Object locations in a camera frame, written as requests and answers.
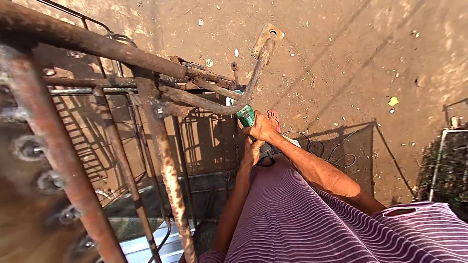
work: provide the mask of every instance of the rusty metal pipe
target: rusty metal pipe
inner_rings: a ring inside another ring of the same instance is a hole
[[[166,187],[172,214],[174,215],[174,221],[177,225],[179,237],[182,242],[184,256],[188,263],[196,263],[197,255],[190,233],[189,222],[184,216],[185,203],[177,178],[176,166],[174,164],[174,158],[172,157],[164,119],[156,118],[152,111],[152,104],[160,97],[159,90],[156,88],[152,73],[148,70],[135,67],[133,69],[133,74],[135,75],[138,93],[143,103],[143,111],[148,121],[151,135],[154,138],[154,146],[158,148],[160,152],[162,179]]]
[[[182,165],[182,176],[184,178],[183,184],[185,184],[185,190],[187,191],[187,200],[189,201],[189,206],[190,206],[190,214],[192,216],[193,225],[195,226],[195,229],[196,229],[197,228],[197,215],[196,215],[195,205],[193,204],[192,192],[190,190],[190,179],[189,179],[189,173],[187,172],[187,162],[185,161],[185,153],[183,152],[182,135],[180,133],[180,127],[179,127],[179,117],[172,116],[172,123],[174,124],[175,140],[177,142],[177,150],[179,152],[180,163]]]
[[[149,147],[148,147],[148,141],[146,139],[145,131],[143,129],[143,122],[141,121],[140,111],[138,110],[138,106],[135,104],[135,102],[131,98],[128,98],[128,99],[130,100],[130,103],[132,104],[132,108],[133,108],[133,111],[134,111],[133,116],[135,117],[135,122],[137,124],[137,131],[141,135],[141,144],[143,146],[143,150],[144,150],[145,156],[146,156],[146,161],[148,163],[149,175],[151,177],[151,180],[153,181],[153,184],[154,184],[154,187],[155,187],[154,190],[156,191],[156,195],[158,196],[159,207],[160,207],[160,210],[161,210],[161,216],[164,219],[164,221],[166,221],[166,225],[168,226],[168,231],[166,233],[166,236],[164,237],[164,239],[162,240],[161,244],[158,247],[158,251],[159,251],[162,248],[162,246],[164,245],[164,243],[166,242],[166,240],[168,239],[168,237],[169,237],[169,235],[171,233],[172,225],[171,225],[171,221],[170,221],[170,219],[169,219],[169,217],[168,217],[168,215],[166,213],[166,210],[164,209],[164,201],[162,199],[161,190],[159,189],[158,177],[156,175],[156,171],[154,170],[153,159],[151,158],[151,153],[150,153]]]
[[[164,95],[168,96],[174,101],[185,102],[190,105],[212,111],[214,113],[227,115],[234,114],[245,107],[245,105],[247,105],[247,103],[253,98],[253,94],[256,90],[260,76],[262,75],[262,72],[268,62],[268,59],[270,58],[274,47],[275,41],[271,38],[267,39],[265,45],[263,45],[263,48],[260,51],[260,56],[258,58],[257,64],[255,65],[255,69],[252,77],[250,78],[249,84],[245,88],[244,94],[232,106],[223,106],[183,90],[178,90],[167,86],[161,86],[159,89],[164,93]]]
[[[47,87],[38,74],[30,50],[0,44],[0,71],[6,72],[18,107],[27,112],[33,133],[44,144],[52,169],[64,182],[65,193],[80,212],[80,220],[107,263],[126,263],[118,240],[80,162]]]
[[[125,95],[129,92],[136,92],[136,88],[103,88],[104,93],[118,93]],[[92,95],[92,88],[70,88],[70,89],[50,89],[50,95]]]
[[[114,154],[117,159],[117,163],[119,164],[120,170],[125,177],[129,192],[135,205],[135,210],[137,211],[140,222],[143,225],[143,231],[145,232],[146,240],[149,243],[149,247],[156,261],[160,263],[161,259],[156,247],[156,242],[154,242],[153,232],[151,230],[148,218],[146,217],[145,208],[143,206],[140,194],[138,193],[138,187],[135,183],[135,179],[133,178],[127,156],[125,155],[124,145],[122,144],[118,134],[117,126],[114,122],[114,118],[112,117],[106,95],[102,88],[94,88],[93,94],[96,98],[96,105],[104,123],[104,129],[106,130],[112,147],[114,148]]]
[[[73,88],[134,88],[135,80],[133,78],[109,78],[96,80],[78,80],[69,78],[44,77],[47,86],[73,87]]]
[[[30,33],[59,48],[122,61],[179,79],[187,73],[183,65],[10,1],[0,0],[0,24],[1,31]]]
[[[230,91],[229,89],[218,87],[218,86],[216,86],[214,84],[211,84],[211,83],[209,83],[207,81],[204,81],[200,77],[195,79],[195,85],[199,86],[200,88],[206,88],[207,90],[216,92],[216,93],[221,94],[223,96],[233,98],[233,99],[235,99],[237,101],[242,98],[241,94],[239,94],[237,92],[234,92],[234,91]]]

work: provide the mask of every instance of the green angle grinder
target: green angle grinder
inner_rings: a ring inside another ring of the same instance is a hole
[[[235,90],[234,92],[243,94],[242,91],[240,90]],[[226,98],[226,106],[231,106],[236,100],[227,97]],[[254,125],[254,119],[255,119],[255,113],[254,110],[250,105],[245,105],[244,108],[242,108],[240,111],[236,112],[236,117],[241,121],[242,126],[244,127],[250,127]],[[255,139],[252,135],[248,135],[250,139],[252,139],[252,142],[255,142],[257,139]],[[270,145],[269,143],[265,143],[260,147],[260,152],[261,153],[266,153],[268,157],[270,158],[272,164],[275,163],[275,160],[273,159],[273,146]]]

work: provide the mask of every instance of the red flip flop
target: red flip flop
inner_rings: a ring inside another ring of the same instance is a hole
[[[271,113],[271,117],[276,121],[277,125],[276,125],[276,130],[279,132],[279,120],[278,120],[278,117],[275,117],[274,114],[276,114],[276,116],[278,116],[278,113],[275,111],[275,110],[269,110],[266,112],[266,115],[268,116],[269,114]]]

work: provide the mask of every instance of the bolt hole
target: bolt hole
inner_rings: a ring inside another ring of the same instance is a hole
[[[277,36],[276,31],[274,31],[274,30],[270,31],[270,38],[275,39],[276,36]]]

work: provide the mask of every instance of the striped shirt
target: striped shirt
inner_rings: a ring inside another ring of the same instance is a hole
[[[468,262],[468,225],[448,204],[396,205],[368,216],[310,187],[285,160],[255,168],[227,255],[220,262]],[[396,214],[396,210],[410,213]]]

